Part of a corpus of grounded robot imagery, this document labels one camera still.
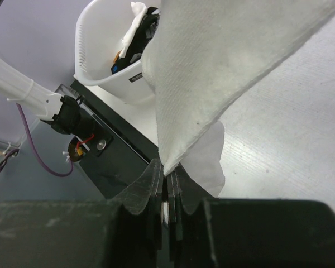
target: gray wall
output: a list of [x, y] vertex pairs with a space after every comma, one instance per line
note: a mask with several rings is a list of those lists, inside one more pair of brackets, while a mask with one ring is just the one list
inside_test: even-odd
[[[75, 24], [90, 0], [4, 0], [0, 58], [50, 90], [70, 85]], [[26, 111], [29, 123], [34, 116]], [[0, 94], [0, 139], [18, 142], [23, 126], [13, 103]]]
[[[66, 173], [70, 165], [65, 162], [66, 151], [72, 136], [61, 135], [40, 122], [32, 131], [36, 148], [54, 171]], [[104, 196], [84, 174], [79, 165], [73, 173], [59, 178], [46, 172], [36, 161], [27, 141], [19, 155], [9, 160], [0, 173], [0, 202], [6, 200], [104, 200]]]

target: plastic basket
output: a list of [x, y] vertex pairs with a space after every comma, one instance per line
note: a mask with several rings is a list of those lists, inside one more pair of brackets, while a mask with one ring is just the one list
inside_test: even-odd
[[[160, 0], [142, 1], [160, 7]], [[134, 15], [129, 0], [94, 0], [78, 18], [75, 40], [75, 72], [83, 85], [98, 85], [126, 103], [138, 103], [153, 95], [141, 78], [140, 60], [111, 73], [113, 59]]]

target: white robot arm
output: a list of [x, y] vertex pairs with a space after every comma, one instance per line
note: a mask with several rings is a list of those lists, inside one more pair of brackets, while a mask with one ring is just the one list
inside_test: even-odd
[[9, 102], [30, 109], [40, 120], [52, 121], [62, 106], [61, 94], [54, 93], [0, 59], [0, 93]]

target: screw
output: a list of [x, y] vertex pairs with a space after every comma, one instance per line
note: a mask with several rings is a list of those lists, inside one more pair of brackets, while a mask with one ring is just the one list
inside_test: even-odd
[[100, 140], [97, 143], [97, 149], [100, 151], [100, 150], [106, 148], [106, 145], [107, 145], [107, 142], [105, 140]]

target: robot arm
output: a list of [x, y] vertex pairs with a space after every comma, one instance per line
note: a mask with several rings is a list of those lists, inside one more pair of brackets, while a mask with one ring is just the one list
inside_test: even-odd
[[40, 120], [62, 134], [89, 138], [96, 129], [95, 120], [69, 96], [54, 93], [0, 59], [0, 93], [10, 102], [30, 109]]
[[53, 121], [62, 106], [61, 94], [40, 86], [0, 59], [0, 92], [9, 102], [30, 109], [40, 120]]

